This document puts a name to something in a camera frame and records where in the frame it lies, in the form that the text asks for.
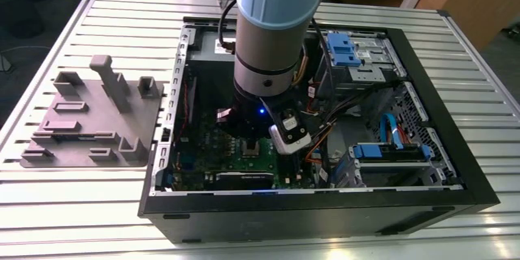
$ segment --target open computer tower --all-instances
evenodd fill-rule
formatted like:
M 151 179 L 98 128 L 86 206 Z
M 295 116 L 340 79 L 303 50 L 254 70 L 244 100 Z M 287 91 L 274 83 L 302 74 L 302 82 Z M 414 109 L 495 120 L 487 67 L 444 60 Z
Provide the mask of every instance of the open computer tower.
M 295 90 L 303 111 L 319 107 L 307 103 L 311 91 L 334 89 L 340 100 L 398 81 L 340 115 L 328 150 L 312 153 L 334 165 L 323 187 L 320 165 L 302 153 L 279 155 L 268 138 L 247 146 L 215 125 L 234 96 L 235 57 L 220 47 L 216 19 L 184 22 L 139 209 L 174 243 L 407 234 L 499 203 L 402 30 L 323 26 L 330 45 L 332 37 L 348 45 L 347 66 L 308 31 L 310 65 Z M 224 37 L 235 37 L 234 23 Z M 314 87 L 331 80 L 324 54 L 336 59 L 334 78 Z M 388 148 L 383 116 L 399 124 L 408 152 Z M 306 117 L 312 128 L 312 113 Z

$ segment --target motherboard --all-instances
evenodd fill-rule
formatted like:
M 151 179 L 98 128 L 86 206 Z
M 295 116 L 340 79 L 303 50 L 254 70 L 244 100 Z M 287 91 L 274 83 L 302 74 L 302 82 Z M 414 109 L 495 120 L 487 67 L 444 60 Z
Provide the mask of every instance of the motherboard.
M 280 156 L 270 138 L 247 141 L 231 137 L 215 124 L 212 112 L 202 113 L 180 137 L 171 156 L 168 184 L 176 191 L 212 189 L 308 188 L 300 160 Z

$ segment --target workbench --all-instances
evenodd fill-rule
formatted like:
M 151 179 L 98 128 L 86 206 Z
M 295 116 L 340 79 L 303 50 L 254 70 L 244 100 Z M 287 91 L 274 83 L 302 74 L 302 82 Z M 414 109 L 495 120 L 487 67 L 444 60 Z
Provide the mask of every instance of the workbench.
M 404 30 L 502 201 L 479 214 L 404 236 L 174 245 L 136 216 L 146 168 L 20 166 L 58 73 L 99 79 L 88 68 L 91 55 L 107 54 L 127 80 L 154 76 L 168 83 L 183 17 L 220 13 L 218 0 L 82 0 L 0 131 L 0 256 L 439 260 L 520 255 L 520 108 L 450 16 L 431 10 L 323 4 L 315 17 L 319 23 Z

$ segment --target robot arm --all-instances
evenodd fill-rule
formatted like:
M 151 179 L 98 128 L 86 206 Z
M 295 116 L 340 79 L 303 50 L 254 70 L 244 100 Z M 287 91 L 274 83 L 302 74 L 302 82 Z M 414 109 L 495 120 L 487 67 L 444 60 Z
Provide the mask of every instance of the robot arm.
M 288 94 L 302 44 L 322 0 L 236 0 L 236 47 L 234 82 L 238 104 L 219 113 L 220 124 L 230 121 L 235 136 L 258 139 L 267 128 L 276 149 L 291 154 L 311 142 L 296 102 Z M 272 118 L 259 122 L 252 110 L 263 105 Z

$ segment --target blue latch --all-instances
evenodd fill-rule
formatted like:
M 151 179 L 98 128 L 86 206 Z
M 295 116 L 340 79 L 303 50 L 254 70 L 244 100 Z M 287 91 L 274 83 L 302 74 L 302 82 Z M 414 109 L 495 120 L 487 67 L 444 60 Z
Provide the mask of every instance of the blue latch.
M 354 66 L 362 65 L 362 60 L 355 54 L 355 44 L 346 33 L 330 33 L 328 47 L 332 53 L 332 63 L 335 66 Z
M 427 161 L 432 158 L 432 152 L 430 151 L 430 147 L 426 145 L 422 145 L 423 153 L 424 153 L 424 158 Z
M 383 153 L 378 144 L 359 144 L 354 147 L 356 158 L 382 158 Z

